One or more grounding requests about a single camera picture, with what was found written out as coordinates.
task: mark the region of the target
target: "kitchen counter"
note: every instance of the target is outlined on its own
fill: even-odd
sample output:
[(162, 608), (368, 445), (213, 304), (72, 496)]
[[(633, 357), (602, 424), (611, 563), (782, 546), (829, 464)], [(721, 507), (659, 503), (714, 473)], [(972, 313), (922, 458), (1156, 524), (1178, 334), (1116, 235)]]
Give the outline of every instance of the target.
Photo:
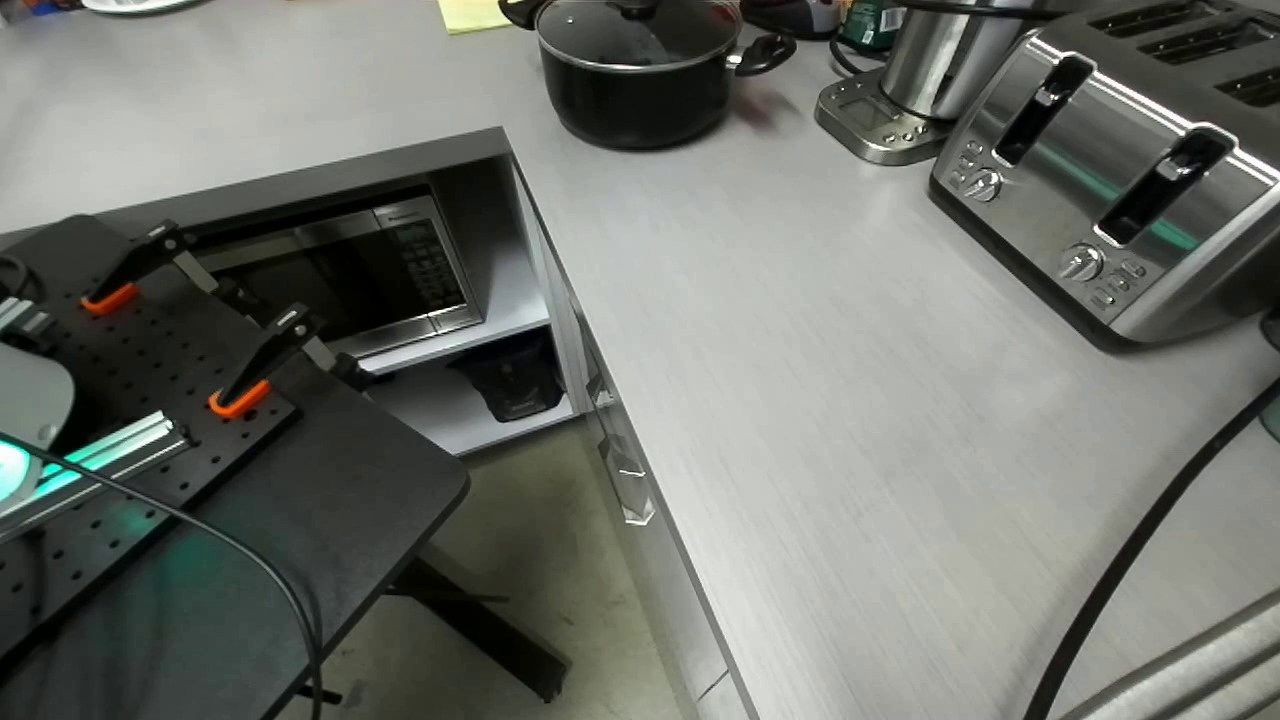
[[(428, 0), (213, 0), (0, 31), (0, 223), (505, 123), (762, 716), (1017, 716), (1165, 480), (1277, 371), (1256, 326), (1106, 357), (813, 123), (823, 46), (682, 150), (585, 149), (537, 39)], [(1065, 705), (1280, 584), (1253, 426)]]

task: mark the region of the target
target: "electronic device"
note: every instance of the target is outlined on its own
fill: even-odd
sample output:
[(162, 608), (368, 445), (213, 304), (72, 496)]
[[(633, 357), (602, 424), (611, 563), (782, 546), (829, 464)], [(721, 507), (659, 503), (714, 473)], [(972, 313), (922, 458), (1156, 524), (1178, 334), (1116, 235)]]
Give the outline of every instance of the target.
[(1280, 295), (1280, 16), (1124, 0), (1030, 31), (934, 199), (1106, 348)]
[(907, 4), (887, 68), (823, 86), (815, 123), (870, 163), (930, 159), (1044, 12), (1049, 0)]
[(213, 241), (196, 255), (240, 287), (240, 306), (260, 324), (305, 304), (321, 334), (357, 360), (483, 321), (431, 190)]
[(1280, 691), (1280, 591), (1124, 670), (1065, 720), (1253, 716)]

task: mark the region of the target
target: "pot handle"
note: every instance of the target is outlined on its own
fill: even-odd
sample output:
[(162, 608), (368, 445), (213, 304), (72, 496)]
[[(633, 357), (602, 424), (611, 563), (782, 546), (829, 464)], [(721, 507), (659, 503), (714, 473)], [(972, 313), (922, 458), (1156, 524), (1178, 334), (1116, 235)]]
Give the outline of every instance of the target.
[(550, 8), (552, 0), (495, 0), (495, 8), (517, 24), (517, 28), (533, 28), (537, 16)]
[(755, 34), (732, 62), (738, 75), (766, 75), (782, 68), (788, 54), (796, 54), (792, 34)]
[(653, 19), (653, 12), (659, 8), (659, 0), (608, 0), (616, 12), (626, 12), (626, 19)]

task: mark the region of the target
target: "black pot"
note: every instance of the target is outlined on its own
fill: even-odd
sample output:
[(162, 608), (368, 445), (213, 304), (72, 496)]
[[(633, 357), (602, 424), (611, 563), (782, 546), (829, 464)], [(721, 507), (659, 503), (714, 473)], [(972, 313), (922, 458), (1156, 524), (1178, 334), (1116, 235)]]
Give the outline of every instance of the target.
[(714, 133), (732, 75), (762, 75), (796, 39), (738, 46), (738, 19), (707, 0), (500, 0), (539, 31), (550, 96), (570, 133), (608, 149), (673, 149)]

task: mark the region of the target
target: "green light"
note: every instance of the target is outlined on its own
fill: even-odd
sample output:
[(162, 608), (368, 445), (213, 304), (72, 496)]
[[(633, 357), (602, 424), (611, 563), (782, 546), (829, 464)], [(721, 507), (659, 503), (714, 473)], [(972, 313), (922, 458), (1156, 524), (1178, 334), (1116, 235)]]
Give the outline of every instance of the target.
[(24, 480), (32, 477), (32, 457), (17, 445), (0, 440), (0, 503), (24, 489)]
[(119, 464), (126, 457), (133, 457), (137, 447), (166, 440), (167, 433), (173, 433), (173, 420), (151, 413), (111, 437), (100, 437), (68, 457), (72, 468), (47, 464), (42, 477), (42, 496), (56, 496), (61, 489), (78, 482), (79, 480), (78, 468), (105, 473), (105, 468)]

